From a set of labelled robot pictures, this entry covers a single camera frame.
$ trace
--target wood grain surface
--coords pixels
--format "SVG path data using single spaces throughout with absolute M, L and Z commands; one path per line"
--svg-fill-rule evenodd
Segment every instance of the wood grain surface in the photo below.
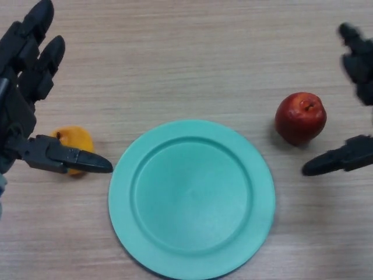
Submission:
M 0 0 L 0 33 L 36 0 Z M 372 131 L 339 65 L 341 22 L 373 36 L 370 0 L 55 0 L 48 40 L 66 55 L 35 134 L 77 124 L 116 164 L 145 131 L 184 118 L 245 135 L 268 161 L 276 220 L 254 258 L 225 279 L 373 278 L 372 168 L 304 178 L 300 167 Z M 320 96 L 328 121 L 306 149 L 272 132 L 287 95 Z M 111 228 L 110 175 L 73 180 L 17 162 L 6 174 L 1 280 L 158 279 L 132 261 Z

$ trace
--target apple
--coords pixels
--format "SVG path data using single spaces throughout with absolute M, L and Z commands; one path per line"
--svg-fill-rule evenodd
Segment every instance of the apple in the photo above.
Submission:
M 293 146 L 310 142 L 326 124 L 326 111 L 321 99 L 310 92 L 296 92 L 285 98 L 275 116 L 275 129 Z

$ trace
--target orange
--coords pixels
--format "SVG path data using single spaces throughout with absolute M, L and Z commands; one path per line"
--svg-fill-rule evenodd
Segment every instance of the orange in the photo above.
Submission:
M 88 131 L 80 126 L 71 125 L 60 127 L 53 131 L 50 136 L 58 138 L 63 146 L 78 148 L 80 150 L 94 153 L 94 146 L 91 135 Z M 80 173 L 83 172 L 74 169 L 69 169 L 68 172 L 69 175 L 77 175 Z

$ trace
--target green plastic plate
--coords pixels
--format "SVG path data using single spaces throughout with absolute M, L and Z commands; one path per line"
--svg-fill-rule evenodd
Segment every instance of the green plastic plate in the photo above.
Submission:
M 264 243 L 275 214 L 261 154 L 223 125 L 183 120 L 156 127 L 122 155 L 109 213 L 128 253 L 165 277 L 228 274 Z

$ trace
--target black robotic finger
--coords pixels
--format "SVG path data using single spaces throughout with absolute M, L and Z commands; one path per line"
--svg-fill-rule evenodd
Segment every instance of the black robotic finger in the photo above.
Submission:
M 24 17 L 19 32 L 22 36 L 33 35 L 38 46 L 45 39 L 54 17 L 54 7 L 51 0 L 41 0 Z
M 371 42 L 366 40 L 360 30 L 352 24 L 342 23 L 338 28 L 338 32 L 344 40 L 344 45 L 350 48 L 352 55 L 361 55 L 372 51 L 373 45 Z
M 347 76 L 353 83 L 367 83 L 370 81 L 372 68 L 361 56 L 345 54 L 342 56 L 341 61 Z
M 356 95 L 365 106 L 373 106 L 373 80 L 356 85 Z
M 33 104 L 44 100 L 54 83 L 52 78 L 56 74 L 65 53 L 65 41 L 61 36 L 55 37 L 41 53 L 34 67 L 22 72 L 19 76 L 19 90 L 23 97 Z

